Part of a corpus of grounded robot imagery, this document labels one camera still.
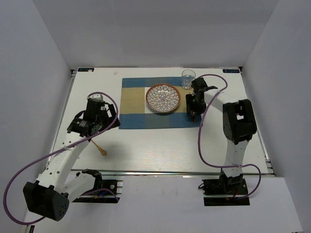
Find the clear drinking glass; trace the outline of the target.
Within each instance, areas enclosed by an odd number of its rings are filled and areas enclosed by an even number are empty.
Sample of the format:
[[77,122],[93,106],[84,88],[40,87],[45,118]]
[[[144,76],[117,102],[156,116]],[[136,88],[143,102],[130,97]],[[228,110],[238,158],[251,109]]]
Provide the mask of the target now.
[[191,88],[192,81],[196,78],[196,73],[191,69],[182,72],[182,86],[186,89]]

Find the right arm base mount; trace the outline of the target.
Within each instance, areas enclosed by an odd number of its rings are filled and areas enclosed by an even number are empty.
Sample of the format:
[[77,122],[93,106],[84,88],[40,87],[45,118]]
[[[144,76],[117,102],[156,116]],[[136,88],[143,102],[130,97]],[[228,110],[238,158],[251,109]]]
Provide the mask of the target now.
[[198,186],[204,194],[204,206],[249,206],[248,189],[245,179],[240,184],[222,186],[217,179],[205,179]]

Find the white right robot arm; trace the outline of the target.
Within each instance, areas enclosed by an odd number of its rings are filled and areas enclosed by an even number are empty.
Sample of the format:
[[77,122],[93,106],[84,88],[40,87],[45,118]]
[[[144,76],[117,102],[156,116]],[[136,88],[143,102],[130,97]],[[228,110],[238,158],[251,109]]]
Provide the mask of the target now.
[[199,130],[202,130],[204,118],[209,107],[213,106],[223,114],[223,132],[227,139],[226,158],[221,169],[219,187],[224,193],[232,193],[242,182],[242,164],[246,147],[257,132],[256,120],[251,101],[238,100],[228,96],[223,89],[208,86],[201,76],[191,82],[192,94],[186,95],[186,110],[194,123],[202,117]]

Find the blue yellow striped cloth placemat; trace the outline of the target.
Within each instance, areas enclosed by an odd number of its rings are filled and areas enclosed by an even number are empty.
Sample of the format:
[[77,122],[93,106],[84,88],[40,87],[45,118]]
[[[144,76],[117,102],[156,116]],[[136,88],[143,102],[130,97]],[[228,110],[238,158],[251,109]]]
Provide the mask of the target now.
[[[146,102],[148,89],[161,83],[176,87],[181,95],[179,106],[169,113],[156,112]],[[119,128],[136,130],[198,127],[201,116],[198,115],[192,122],[186,111],[186,94],[191,92],[191,89],[182,87],[181,77],[123,78],[119,108],[121,125]]]

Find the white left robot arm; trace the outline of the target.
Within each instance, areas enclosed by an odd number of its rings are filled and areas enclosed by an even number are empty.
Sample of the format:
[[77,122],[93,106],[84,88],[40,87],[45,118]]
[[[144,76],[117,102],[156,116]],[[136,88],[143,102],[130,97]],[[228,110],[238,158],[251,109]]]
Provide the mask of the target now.
[[51,159],[34,183],[25,184],[23,194],[28,210],[60,221],[71,202],[86,193],[99,193],[103,182],[97,170],[85,169],[77,173],[73,180],[67,182],[66,179],[92,137],[119,125],[113,104],[100,99],[88,99],[86,109],[79,112],[67,128],[62,143],[64,151]]

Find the gold fork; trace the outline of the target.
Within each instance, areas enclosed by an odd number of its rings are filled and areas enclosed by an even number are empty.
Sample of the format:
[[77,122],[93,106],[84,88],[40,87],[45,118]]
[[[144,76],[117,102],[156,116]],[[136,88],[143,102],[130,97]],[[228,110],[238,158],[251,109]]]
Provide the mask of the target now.
[[95,147],[98,149],[98,151],[101,153],[101,155],[106,156],[107,152],[103,150],[94,140],[91,140],[91,142],[95,145]]

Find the floral patterned ceramic plate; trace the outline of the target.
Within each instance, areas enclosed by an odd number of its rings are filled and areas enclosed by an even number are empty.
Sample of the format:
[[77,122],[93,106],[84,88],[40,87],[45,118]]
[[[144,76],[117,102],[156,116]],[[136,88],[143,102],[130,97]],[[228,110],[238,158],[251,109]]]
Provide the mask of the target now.
[[160,83],[147,90],[145,100],[152,110],[159,113],[169,113],[179,106],[181,95],[175,86]]

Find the gold knife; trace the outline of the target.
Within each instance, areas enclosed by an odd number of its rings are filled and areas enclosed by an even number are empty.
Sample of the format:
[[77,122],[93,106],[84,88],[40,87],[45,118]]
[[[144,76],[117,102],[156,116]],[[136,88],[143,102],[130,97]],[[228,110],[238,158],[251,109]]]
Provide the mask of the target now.
[[191,121],[192,123],[195,123],[196,121],[196,113],[194,111],[191,111]]

